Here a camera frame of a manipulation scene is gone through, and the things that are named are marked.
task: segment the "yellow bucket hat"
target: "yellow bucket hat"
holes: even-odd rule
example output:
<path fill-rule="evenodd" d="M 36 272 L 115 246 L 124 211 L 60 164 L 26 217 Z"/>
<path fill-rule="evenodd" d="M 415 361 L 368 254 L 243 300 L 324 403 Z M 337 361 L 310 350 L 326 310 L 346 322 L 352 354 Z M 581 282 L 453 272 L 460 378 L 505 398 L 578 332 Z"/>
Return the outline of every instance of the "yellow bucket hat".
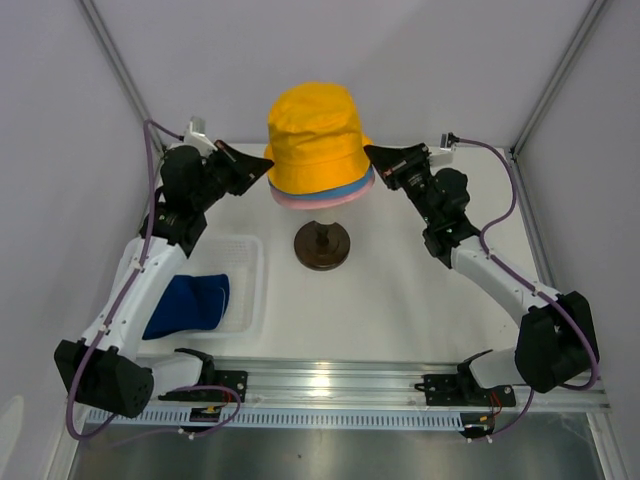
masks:
<path fill-rule="evenodd" d="M 318 193 L 362 179 L 370 166 L 349 91 L 332 83 L 304 83 L 284 92 L 271 108 L 271 184 L 291 195 Z"/>

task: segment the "round base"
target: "round base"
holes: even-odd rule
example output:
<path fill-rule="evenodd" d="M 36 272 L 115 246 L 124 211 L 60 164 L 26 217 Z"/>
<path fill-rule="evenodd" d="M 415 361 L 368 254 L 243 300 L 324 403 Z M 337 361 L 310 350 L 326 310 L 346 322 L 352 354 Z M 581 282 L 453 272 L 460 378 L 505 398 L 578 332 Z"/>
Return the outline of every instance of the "round base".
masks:
<path fill-rule="evenodd" d="M 296 257 L 311 270 L 333 270 L 344 263 L 351 249 L 349 234 L 339 223 L 309 222 L 293 241 Z"/>

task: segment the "white wall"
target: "white wall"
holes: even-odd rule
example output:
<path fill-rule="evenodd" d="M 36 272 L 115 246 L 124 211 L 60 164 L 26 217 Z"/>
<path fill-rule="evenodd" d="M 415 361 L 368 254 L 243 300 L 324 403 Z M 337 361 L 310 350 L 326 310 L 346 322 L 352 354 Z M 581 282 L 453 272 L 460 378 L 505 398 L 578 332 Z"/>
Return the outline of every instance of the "white wall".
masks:
<path fill-rule="evenodd" d="M 617 0 L 522 158 L 564 289 L 589 298 L 602 375 L 640 477 L 640 3 Z"/>
<path fill-rule="evenodd" d="M 266 140 L 283 90 L 343 83 L 380 143 L 508 145 L 590 0 L 96 0 L 159 118 Z"/>
<path fill-rule="evenodd" d="M 0 65 L 0 412 L 26 401 L 3 480 L 31 480 L 60 426 L 54 349 L 106 299 L 142 215 L 144 147 L 71 0 L 3 3 Z"/>

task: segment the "clear plastic tray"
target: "clear plastic tray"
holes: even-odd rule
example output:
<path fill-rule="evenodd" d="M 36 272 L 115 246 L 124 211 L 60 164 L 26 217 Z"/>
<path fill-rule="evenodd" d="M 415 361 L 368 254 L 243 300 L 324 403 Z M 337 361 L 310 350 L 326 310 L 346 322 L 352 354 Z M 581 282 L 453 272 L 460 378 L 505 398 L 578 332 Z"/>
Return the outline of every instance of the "clear plastic tray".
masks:
<path fill-rule="evenodd" d="M 229 277 L 229 307 L 214 330 L 189 330 L 171 335 L 197 340 L 240 337 L 253 333 L 262 320 L 264 249 L 252 235 L 202 237 L 180 269 L 181 275 Z"/>

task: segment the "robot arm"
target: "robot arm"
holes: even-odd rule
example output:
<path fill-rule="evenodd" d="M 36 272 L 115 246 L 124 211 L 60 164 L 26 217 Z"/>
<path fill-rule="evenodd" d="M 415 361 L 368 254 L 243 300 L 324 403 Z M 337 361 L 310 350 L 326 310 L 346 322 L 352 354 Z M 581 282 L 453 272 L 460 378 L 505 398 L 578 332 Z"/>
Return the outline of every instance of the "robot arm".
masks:
<path fill-rule="evenodd" d="M 432 174 L 424 144 L 401 149 L 369 145 L 365 151 L 385 185 L 402 188 L 424 219 L 429 253 L 480 286 L 520 328 L 515 347 L 479 353 L 459 365 L 459 371 L 470 372 L 483 389 L 528 384 L 546 393 L 590 367 L 576 333 L 545 298 L 571 316 L 598 358 L 589 303 L 577 292 L 562 295 L 509 262 L 496 263 L 492 257 L 497 252 L 485 251 L 480 231 L 465 214 L 470 201 L 466 175 L 451 168 Z"/>
<path fill-rule="evenodd" d="M 189 258 L 206 228 L 205 212 L 225 194 L 244 194 L 273 166 L 269 160 L 242 154 L 224 142 L 211 143 L 204 122 L 192 119 L 184 141 L 164 155 L 163 185 L 156 191 L 153 231 L 140 266 L 147 222 L 140 237 L 127 245 L 114 288 L 104 309 L 77 342 L 63 340 L 54 354 L 70 390 L 89 344 L 105 331 L 87 363 L 75 400 L 126 417 L 139 415 L 151 398 L 199 383 L 203 354 L 180 349 L 172 355 L 137 360 L 144 330 L 169 282 Z M 132 273 L 138 270 L 137 276 Z M 130 279 L 108 327 L 104 319 Z"/>

